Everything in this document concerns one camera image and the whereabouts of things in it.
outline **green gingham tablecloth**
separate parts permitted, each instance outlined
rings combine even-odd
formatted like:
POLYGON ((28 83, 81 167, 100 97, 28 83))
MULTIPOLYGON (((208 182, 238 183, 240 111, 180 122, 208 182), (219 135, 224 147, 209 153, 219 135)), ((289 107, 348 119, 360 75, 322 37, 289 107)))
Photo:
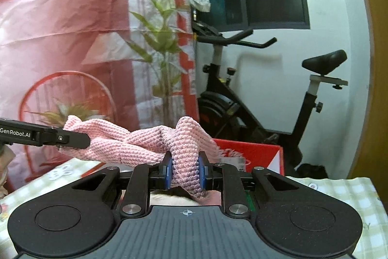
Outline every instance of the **green gingham tablecloth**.
MULTIPOLYGON (((8 217, 15 208, 37 196, 79 179, 83 173, 98 163, 73 158, 2 199, 0 259, 11 259, 17 254, 7 231, 8 217)), ((369 178, 352 180, 292 179, 342 200, 358 211, 364 227, 353 253, 357 259, 388 259, 388 216, 369 178)))

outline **bicycle seat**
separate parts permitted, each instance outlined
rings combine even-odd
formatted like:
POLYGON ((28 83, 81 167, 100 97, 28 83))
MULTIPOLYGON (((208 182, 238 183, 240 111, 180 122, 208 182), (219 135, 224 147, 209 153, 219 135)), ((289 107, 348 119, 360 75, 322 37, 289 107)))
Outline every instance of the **bicycle seat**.
POLYGON ((347 60, 347 58, 348 56, 344 50, 337 50, 322 56, 315 56, 313 58, 303 60, 302 67, 325 76, 334 69, 338 68, 347 60))

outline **gray ribbed panel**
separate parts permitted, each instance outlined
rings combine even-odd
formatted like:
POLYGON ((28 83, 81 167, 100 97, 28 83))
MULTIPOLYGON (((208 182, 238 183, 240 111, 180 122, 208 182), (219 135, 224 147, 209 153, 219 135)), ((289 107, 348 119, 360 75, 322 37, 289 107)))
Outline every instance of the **gray ribbed panel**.
POLYGON ((145 218, 123 221, 108 243, 80 258, 290 259, 263 243, 248 221, 229 218, 218 207, 164 206, 153 207, 145 218), (186 210, 193 213, 186 216, 186 210))

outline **red box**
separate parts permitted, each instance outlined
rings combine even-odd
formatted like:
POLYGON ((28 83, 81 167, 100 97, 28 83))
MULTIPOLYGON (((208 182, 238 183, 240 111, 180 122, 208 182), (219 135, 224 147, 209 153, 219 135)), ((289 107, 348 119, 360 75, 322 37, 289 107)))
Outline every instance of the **red box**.
POLYGON ((222 157, 244 157, 244 171, 250 173, 255 166, 262 166, 284 176, 281 146, 220 139, 214 139, 214 141, 220 147, 222 157))

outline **pink towel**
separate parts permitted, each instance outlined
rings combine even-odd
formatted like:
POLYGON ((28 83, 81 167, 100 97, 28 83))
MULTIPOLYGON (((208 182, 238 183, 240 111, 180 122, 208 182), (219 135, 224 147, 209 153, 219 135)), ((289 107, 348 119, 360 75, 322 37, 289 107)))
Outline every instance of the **pink towel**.
POLYGON ((175 129, 158 126, 129 132, 115 124, 91 119, 81 121, 69 116, 65 130, 87 133, 91 139, 85 150, 62 148, 61 152, 81 160, 136 166, 161 162, 166 151, 173 158, 173 186, 181 186, 191 195, 205 196, 199 184, 198 152, 205 151, 210 162, 218 161, 218 147, 213 139, 190 117, 182 117, 175 129))

